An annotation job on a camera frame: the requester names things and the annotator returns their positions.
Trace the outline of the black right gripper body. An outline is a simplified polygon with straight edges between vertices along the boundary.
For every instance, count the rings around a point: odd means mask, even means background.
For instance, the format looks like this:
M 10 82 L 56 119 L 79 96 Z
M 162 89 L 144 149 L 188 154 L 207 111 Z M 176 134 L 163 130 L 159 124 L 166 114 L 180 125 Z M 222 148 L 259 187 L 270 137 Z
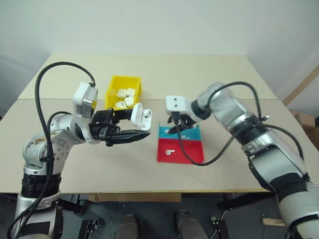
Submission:
M 174 127 L 172 129 L 190 129 L 196 124 L 190 116 L 186 114 L 181 114 L 179 112 L 173 112 L 171 114 L 172 121 L 174 122 Z

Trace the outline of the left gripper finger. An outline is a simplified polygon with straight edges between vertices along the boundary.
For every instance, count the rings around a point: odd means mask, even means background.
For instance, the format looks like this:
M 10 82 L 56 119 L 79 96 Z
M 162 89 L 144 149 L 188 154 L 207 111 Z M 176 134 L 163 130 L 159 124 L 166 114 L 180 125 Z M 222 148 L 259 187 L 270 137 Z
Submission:
M 151 133 L 143 130 L 124 130 L 118 133 L 112 133 L 106 137 L 106 146 L 116 144 L 126 144 L 142 140 L 148 137 Z
M 124 109 L 114 111 L 114 117 L 117 121 L 121 120 L 131 120 L 133 109 Z

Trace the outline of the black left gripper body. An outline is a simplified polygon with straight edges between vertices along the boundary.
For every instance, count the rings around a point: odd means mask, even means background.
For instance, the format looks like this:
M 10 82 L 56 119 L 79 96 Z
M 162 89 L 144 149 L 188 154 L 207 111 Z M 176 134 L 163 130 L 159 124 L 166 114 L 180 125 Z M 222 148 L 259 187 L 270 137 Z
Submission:
M 111 147 L 115 144 L 111 135 L 120 132 L 118 123 L 113 109 L 97 111 L 89 124 L 90 133 L 95 140 L 104 141 L 107 147 Z

